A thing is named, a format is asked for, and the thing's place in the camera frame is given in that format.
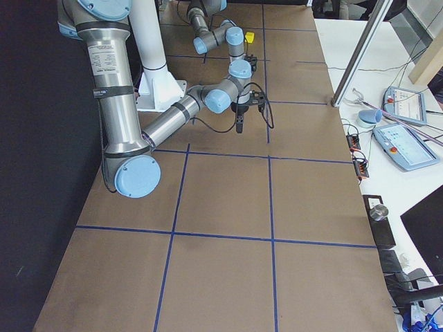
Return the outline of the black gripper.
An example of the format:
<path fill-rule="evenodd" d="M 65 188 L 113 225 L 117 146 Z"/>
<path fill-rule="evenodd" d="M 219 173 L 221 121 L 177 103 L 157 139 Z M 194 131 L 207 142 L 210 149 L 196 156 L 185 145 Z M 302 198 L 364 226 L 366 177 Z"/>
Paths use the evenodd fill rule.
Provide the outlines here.
<path fill-rule="evenodd" d="M 257 70 L 257 57 L 247 57 L 247 62 L 251 66 L 251 72 L 254 73 Z"/>
<path fill-rule="evenodd" d="M 230 108 L 236 114 L 236 124 L 235 124 L 236 133 L 242 133 L 244 127 L 244 114 L 248 111 L 249 105 L 247 103 L 238 104 L 232 102 L 230 104 Z"/>

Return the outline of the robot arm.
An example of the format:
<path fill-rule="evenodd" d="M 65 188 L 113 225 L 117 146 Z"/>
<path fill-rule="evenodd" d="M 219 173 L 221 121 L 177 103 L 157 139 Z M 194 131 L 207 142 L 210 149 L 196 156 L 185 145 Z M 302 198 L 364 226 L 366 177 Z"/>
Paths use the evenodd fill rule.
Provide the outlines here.
<path fill-rule="evenodd" d="M 60 32 L 87 45 L 107 146 L 102 176 L 111 192 L 137 199 L 151 193 L 161 169 L 151 153 L 202 109 L 222 113 L 250 100 L 252 68 L 244 34 L 231 21 L 209 29 L 206 17 L 225 1 L 191 1 L 187 17 L 199 54 L 226 44 L 228 75 L 213 85 L 187 87 L 168 70 L 153 1 L 59 1 Z"/>
<path fill-rule="evenodd" d="M 205 18 L 211 18 L 226 9 L 227 1 L 191 1 L 187 9 L 187 18 L 195 32 L 193 44 L 198 54 L 206 54 L 208 51 L 228 44 L 230 62 L 244 59 L 251 65 L 254 73 L 257 68 L 257 57 L 248 56 L 245 48 L 245 36 L 242 28 L 230 19 L 225 19 L 217 28 L 209 28 Z"/>

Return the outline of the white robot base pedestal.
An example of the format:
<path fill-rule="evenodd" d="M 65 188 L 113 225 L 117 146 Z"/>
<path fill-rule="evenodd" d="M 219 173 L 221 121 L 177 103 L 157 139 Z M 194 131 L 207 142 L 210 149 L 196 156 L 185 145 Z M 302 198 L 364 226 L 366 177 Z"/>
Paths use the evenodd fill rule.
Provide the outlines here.
<path fill-rule="evenodd" d="M 163 112 L 184 96 L 187 82 L 168 70 L 155 2 L 132 1 L 129 20 L 143 65 L 137 109 Z"/>

